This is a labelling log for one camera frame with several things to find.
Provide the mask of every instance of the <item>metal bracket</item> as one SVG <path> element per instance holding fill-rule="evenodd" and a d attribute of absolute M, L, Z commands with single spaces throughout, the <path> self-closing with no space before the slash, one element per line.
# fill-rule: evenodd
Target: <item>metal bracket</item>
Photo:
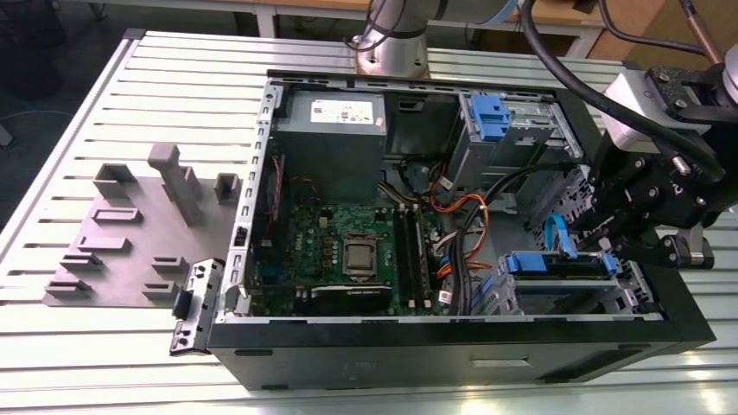
<path fill-rule="evenodd" d="M 696 225 L 692 229 L 679 229 L 676 231 L 676 236 L 685 241 L 687 247 L 689 248 L 692 265 L 701 265 L 704 263 L 704 252 L 701 251 L 704 246 L 703 233 L 704 228 L 701 225 Z"/>
<path fill-rule="evenodd" d="M 216 314 L 222 268 L 220 259 L 200 261 L 190 268 L 184 290 L 173 300 L 172 314 L 180 321 L 173 328 L 170 356 L 209 354 L 209 328 Z"/>

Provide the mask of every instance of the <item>slotted aluminum surface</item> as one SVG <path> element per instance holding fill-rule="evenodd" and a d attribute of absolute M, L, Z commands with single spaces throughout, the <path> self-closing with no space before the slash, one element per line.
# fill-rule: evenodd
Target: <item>slotted aluminum surface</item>
<path fill-rule="evenodd" d="M 435 79 L 556 86 L 535 58 L 432 50 Z M 623 67 L 568 61 L 597 89 Z M 145 163 L 177 143 L 197 177 L 248 170 L 268 68 L 352 72 L 338 43 L 148 32 L 125 40 L 0 235 L 0 408 L 128 413 L 727 413 L 738 411 L 738 220 L 707 230 L 716 268 L 688 272 L 716 342 L 643 361 L 583 386 L 365 391 L 245 391 L 213 357 L 166 355 L 168 310 L 49 309 L 56 262 L 96 194 L 101 163 Z"/>

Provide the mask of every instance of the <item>black hose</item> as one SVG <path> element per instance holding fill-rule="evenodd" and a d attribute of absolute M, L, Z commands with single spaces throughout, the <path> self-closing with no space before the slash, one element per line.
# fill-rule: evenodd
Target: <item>black hose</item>
<path fill-rule="evenodd" d="M 679 154 L 701 169 L 701 178 L 705 182 L 719 181 L 723 178 L 724 170 L 715 158 L 681 135 L 668 130 L 663 125 L 647 119 L 639 115 L 639 113 L 633 112 L 595 91 L 579 80 L 579 78 L 576 78 L 564 64 L 561 64 L 557 58 L 551 54 L 540 40 L 540 34 L 532 22 L 531 12 L 535 2 L 536 0 L 525 0 L 525 3 L 521 5 L 521 32 L 525 35 L 535 55 L 539 57 L 543 65 L 559 82 L 564 84 L 565 89 L 604 114 L 609 115 L 609 117 L 620 123 L 649 137 L 656 147 L 657 144 L 663 144 L 665 147 L 671 147 L 677 151 Z"/>
<path fill-rule="evenodd" d="M 639 43 L 640 45 L 657 46 L 659 48 L 679 50 L 681 52 L 687 52 L 688 54 L 699 54 L 704 56 L 704 50 L 701 50 L 701 48 L 696 45 L 681 43 L 679 41 L 663 41 L 651 37 L 643 37 L 624 33 L 612 22 L 609 10 L 607 9 L 607 0 L 599 0 L 599 13 L 601 14 L 601 21 L 604 22 L 607 30 L 609 31 L 612 36 L 621 41 Z"/>

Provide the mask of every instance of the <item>motherboard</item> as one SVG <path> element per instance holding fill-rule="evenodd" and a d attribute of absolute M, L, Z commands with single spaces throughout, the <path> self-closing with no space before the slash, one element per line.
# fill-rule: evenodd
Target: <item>motherboard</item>
<path fill-rule="evenodd" d="M 437 217 L 417 206 L 292 208 L 284 254 L 258 263 L 261 316 L 429 316 Z"/>

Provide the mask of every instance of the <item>cpu socket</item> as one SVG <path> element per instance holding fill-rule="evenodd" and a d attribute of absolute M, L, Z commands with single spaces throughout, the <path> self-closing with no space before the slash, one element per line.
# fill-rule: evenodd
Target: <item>cpu socket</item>
<path fill-rule="evenodd" d="M 377 242 L 374 239 L 342 240 L 342 274 L 358 283 L 377 275 Z"/>

